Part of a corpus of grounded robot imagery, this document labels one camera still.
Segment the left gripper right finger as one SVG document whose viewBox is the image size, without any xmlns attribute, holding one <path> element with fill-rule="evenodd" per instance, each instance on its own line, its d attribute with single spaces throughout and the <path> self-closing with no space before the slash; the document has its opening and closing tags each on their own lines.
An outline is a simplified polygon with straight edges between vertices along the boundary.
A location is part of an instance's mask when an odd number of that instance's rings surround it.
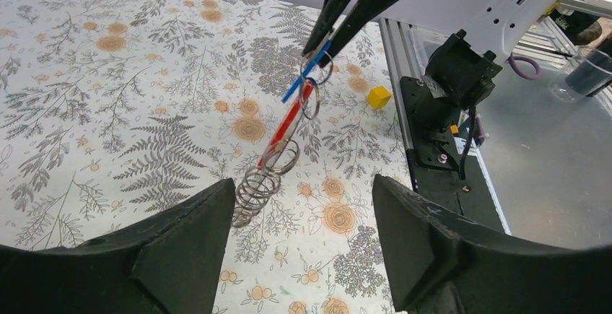
<svg viewBox="0 0 612 314">
<path fill-rule="evenodd" d="M 523 240 L 376 175 L 372 200 L 396 311 L 609 313 L 611 247 Z"/>
</svg>

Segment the blue tag key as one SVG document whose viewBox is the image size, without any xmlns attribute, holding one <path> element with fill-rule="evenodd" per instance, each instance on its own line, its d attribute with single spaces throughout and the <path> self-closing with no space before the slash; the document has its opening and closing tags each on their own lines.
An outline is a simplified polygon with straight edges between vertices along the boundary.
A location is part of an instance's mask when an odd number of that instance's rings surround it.
<svg viewBox="0 0 612 314">
<path fill-rule="evenodd" d="M 305 58 L 302 61 L 300 64 L 299 75 L 290 85 L 289 89 L 281 99 L 282 103 L 286 103 L 289 98 L 295 94 L 302 84 L 305 83 L 306 79 L 309 77 L 309 74 L 315 69 L 315 67 L 324 69 L 327 67 L 327 65 L 333 64 L 333 57 L 331 55 L 332 44 L 332 40 L 325 41 L 320 48 L 315 50 L 315 53 L 312 56 Z"/>
</svg>

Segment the red tag keyring bundle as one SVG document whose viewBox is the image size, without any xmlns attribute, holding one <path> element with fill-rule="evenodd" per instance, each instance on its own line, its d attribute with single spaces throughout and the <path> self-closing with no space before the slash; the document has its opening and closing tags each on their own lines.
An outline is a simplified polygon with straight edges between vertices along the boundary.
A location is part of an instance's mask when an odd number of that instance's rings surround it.
<svg viewBox="0 0 612 314">
<path fill-rule="evenodd" d="M 236 207 L 232 217 L 234 228 L 249 225 L 269 199 L 279 192 L 283 176 L 297 165 L 301 149 L 293 135 L 302 120 L 310 118 L 307 109 L 312 96 L 315 97 L 313 115 L 317 115 L 320 108 L 319 87 L 314 79 L 303 79 L 298 88 L 296 98 L 270 142 L 253 166 L 245 171 L 236 187 Z"/>
</svg>

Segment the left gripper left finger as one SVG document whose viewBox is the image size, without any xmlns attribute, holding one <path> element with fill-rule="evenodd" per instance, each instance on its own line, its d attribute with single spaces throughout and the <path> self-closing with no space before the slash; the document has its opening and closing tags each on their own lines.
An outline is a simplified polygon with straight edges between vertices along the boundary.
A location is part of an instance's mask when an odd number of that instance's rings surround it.
<svg viewBox="0 0 612 314">
<path fill-rule="evenodd" d="M 210 313 L 235 207 L 220 180 L 75 247 L 1 248 L 3 313 Z"/>
</svg>

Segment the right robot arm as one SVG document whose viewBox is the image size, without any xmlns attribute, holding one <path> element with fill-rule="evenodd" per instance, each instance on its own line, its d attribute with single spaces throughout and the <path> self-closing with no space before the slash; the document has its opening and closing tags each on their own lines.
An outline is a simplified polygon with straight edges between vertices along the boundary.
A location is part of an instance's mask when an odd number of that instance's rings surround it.
<svg viewBox="0 0 612 314">
<path fill-rule="evenodd" d="M 399 0 L 324 0 L 302 51 L 300 76 L 291 91 L 302 91 L 314 66 L 332 62 L 371 19 Z M 462 110 L 473 110 L 494 89 L 493 78 L 512 57 L 526 30 L 556 0 L 491 0 L 432 55 L 428 87 L 412 116 L 422 128 L 445 130 Z"/>
</svg>

